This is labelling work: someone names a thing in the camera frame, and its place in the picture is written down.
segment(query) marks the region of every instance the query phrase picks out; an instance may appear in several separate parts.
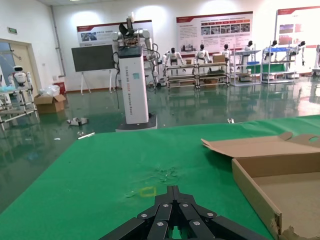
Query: plastic bag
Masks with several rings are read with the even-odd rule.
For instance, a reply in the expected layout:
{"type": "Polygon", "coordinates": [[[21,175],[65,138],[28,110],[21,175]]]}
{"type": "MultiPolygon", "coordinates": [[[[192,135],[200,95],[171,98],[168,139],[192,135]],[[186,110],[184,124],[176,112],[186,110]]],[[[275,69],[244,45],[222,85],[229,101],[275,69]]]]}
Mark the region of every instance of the plastic bag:
{"type": "Polygon", "coordinates": [[[41,96],[55,97],[60,94],[60,87],[58,85],[49,85],[46,88],[42,88],[38,91],[41,96]]]}

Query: white sign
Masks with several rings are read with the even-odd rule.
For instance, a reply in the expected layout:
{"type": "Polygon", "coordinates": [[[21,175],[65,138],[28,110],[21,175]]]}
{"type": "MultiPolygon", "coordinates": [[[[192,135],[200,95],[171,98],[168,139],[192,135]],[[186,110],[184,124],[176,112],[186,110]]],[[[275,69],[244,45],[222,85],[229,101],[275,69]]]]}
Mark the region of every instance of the white sign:
{"type": "Polygon", "coordinates": [[[221,52],[225,44],[242,49],[252,40],[252,21],[252,11],[177,17],[178,51],[187,57],[201,44],[209,53],[221,52]]]}

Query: door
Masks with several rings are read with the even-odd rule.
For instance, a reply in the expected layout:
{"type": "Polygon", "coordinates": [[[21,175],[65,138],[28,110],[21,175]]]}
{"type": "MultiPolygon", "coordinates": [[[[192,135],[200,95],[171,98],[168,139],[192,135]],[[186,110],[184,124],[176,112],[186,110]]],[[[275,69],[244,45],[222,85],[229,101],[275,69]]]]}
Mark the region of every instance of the door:
{"type": "Polygon", "coordinates": [[[13,60],[14,60],[15,65],[21,66],[23,68],[23,71],[26,73],[30,72],[31,79],[32,79],[32,86],[33,86],[32,95],[33,95],[33,97],[35,97],[36,95],[38,95],[38,86],[36,83],[35,75],[33,73],[31,60],[29,57],[27,46],[18,45],[18,44],[10,44],[10,48],[11,48],[11,50],[13,50],[13,53],[15,55],[17,55],[18,57],[21,58],[21,60],[19,60],[19,58],[17,58],[15,55],[13,55],[13,60]]]}

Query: table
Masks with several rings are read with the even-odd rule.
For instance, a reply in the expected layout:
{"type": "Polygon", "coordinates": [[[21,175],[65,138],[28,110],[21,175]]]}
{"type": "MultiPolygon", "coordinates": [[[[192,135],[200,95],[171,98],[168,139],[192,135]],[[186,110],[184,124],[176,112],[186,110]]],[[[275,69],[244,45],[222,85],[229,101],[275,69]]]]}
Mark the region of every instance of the table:
{"type": "Polygon", "coordinates": [[[77,140],[0,215],[0,239],[94,240],[178,185],[197,204],[272,239],[209,141],[291,131],[320,134],[320,116],[101,133],[77,140]]]}

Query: cardboard box lid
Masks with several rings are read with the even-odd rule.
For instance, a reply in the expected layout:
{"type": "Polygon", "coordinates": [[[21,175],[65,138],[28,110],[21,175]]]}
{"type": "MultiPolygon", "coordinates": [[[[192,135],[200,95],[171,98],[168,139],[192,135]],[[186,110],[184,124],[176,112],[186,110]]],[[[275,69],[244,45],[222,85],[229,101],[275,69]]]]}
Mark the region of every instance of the cardboard box lid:
{"type": "Polygon", "coordinates": [[[201,139],[207,148],[232,158],[263,157],[320,152],[320,139],[313,134],[292,137],[291,132],[279,136],[239,138],[222,141],[201,139]]]}
{"type": "Polygon", "coordinates": [[[40,96],[40,95],[38,95],[38,96],[36,96],[36,97],[34,98],[34,103],[35,103],[36,105],[52,104],[53,101],[63,102],[63,101],[65,101],[65,100],[66,100],[65,96],[63,96],[63,95],[61,95],[61,94],[58,95],[58,96],[40,96]]]}

